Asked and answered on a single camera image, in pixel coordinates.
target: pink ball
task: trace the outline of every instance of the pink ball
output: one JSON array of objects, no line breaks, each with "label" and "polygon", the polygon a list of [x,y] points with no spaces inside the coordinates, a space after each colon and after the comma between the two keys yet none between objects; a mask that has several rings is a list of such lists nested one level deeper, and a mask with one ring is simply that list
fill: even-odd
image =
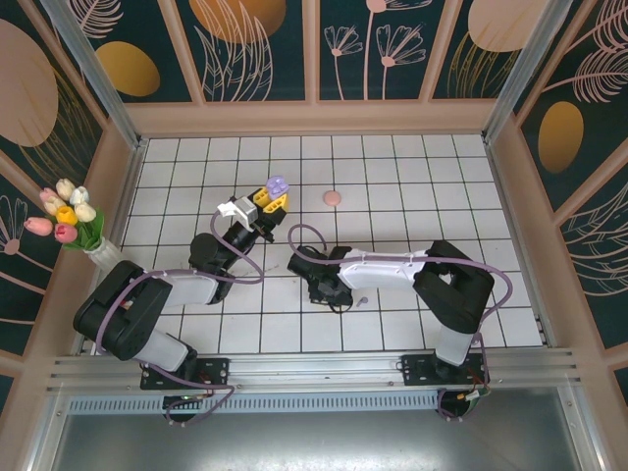
[{"label": "pink ball", "polygon": [[330,190],[326,191],[323,195],[323,201],[325,201],[325,204],[328,206],[338,206],[342,201],[342,198],[340,197],[340,193]]}]

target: gray surface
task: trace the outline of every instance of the gray surface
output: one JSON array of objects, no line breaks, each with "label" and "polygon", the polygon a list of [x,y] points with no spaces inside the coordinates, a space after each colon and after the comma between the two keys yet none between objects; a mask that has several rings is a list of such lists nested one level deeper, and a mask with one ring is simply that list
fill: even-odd
[{"label": "gray surface", "polygon": [[76,416],[56,471],[579,469],[557,394],[497,391],[468,420],[435,411],[217,415],[189,429],[158,416]]}]

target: white tiled floor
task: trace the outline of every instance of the white tiled floor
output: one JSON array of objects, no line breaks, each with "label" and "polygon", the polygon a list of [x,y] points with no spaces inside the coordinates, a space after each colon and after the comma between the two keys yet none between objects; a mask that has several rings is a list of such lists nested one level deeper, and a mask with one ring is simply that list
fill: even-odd
[{"label": "white tiled floor", "polygon": [[[270,353],[431,348],[440,324],[413,293],[365,289],[338,315],[310,304],[287,269],[291,225],[317,227],[331,244],[380,252],[429,248],[445,238],[469,257],[508,272],[514,295],[482,326],[487,346],[542,344],[493,175],[478,135],[342,135],[153,139],[138,182],[124,253],[144,268],[187,268],[188,245],[209,232],[230,196],[270,175],[291,185],[290,213],[276,243],[250,256],[267,278],[234,285],[224,303],[166,310],[158,326],[200,353]],[[328,189],[342,195],[334,210]],[[219,221],[225,231],[229,221]],[[303,239],[316,237],[303,233]],[[232,273],[254,276],[244,262]],[[497,280],[494,295],[503,295]]]}]

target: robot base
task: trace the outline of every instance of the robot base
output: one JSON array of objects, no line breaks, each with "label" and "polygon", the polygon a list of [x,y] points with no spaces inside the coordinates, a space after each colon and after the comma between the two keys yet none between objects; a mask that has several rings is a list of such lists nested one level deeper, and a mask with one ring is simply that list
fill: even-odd
[{"label": "robot base", "polygon": [[406,386],[472,386],[473,376],[469,369],[478,379],[485,381],[482,353],[467,354],[459,367],[444,363],[435,353],[403,355],[399,364]]}]

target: purple toy piece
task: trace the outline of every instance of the purple toy piece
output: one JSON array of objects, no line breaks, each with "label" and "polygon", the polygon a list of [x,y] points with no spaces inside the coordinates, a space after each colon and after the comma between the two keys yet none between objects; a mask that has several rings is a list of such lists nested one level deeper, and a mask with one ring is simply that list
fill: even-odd
[{"label": "purple toy piece", "polygon": [[271,197],[271,201],[275,201],[280,196],[288,193],[290,186],[284,181],[284,177],[277,175],[271,177],[266,182],[266,189]]}]

